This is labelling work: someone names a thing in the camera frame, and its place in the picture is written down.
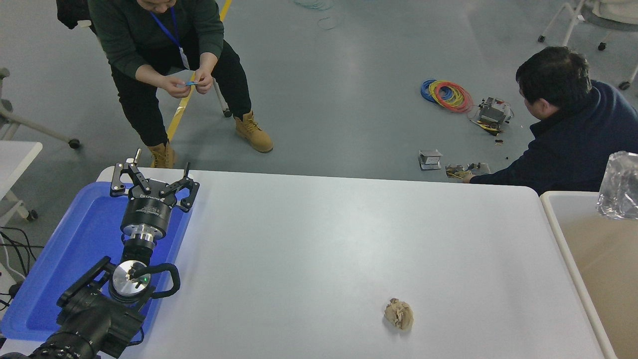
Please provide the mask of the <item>seated person's left hand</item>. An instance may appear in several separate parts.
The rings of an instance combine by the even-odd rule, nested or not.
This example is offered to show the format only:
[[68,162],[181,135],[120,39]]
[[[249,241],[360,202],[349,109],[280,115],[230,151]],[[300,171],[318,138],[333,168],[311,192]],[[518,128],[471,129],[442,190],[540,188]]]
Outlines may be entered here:
[[196,91],[201,95],[209,93],[213,86],[212,70],[205,66],[201,66],[194,72],[194,79],[197,84],[195,85]]

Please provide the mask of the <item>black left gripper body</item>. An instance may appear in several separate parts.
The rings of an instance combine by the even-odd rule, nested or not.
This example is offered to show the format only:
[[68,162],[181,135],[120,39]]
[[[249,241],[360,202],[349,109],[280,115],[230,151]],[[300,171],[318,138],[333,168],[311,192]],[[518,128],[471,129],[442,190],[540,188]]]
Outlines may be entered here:
[[152,227],[153,234],[166,234],[171,211],[177,203],[175,191],[152,190],[145,194],[140,186],[128,191],[128,204],[121,222],[121,232],[132,234],[134,228]]

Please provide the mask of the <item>seated person's right hand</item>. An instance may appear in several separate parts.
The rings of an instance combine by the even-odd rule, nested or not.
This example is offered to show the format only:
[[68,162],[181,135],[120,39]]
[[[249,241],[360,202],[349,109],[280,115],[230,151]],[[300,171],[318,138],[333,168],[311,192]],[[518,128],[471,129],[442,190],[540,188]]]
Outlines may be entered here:
[[164,76],[162,78],[161,88],[171,97],[177,99],[186,98],[191,93],[191,86],[186,85],[184,80],[175,76]]

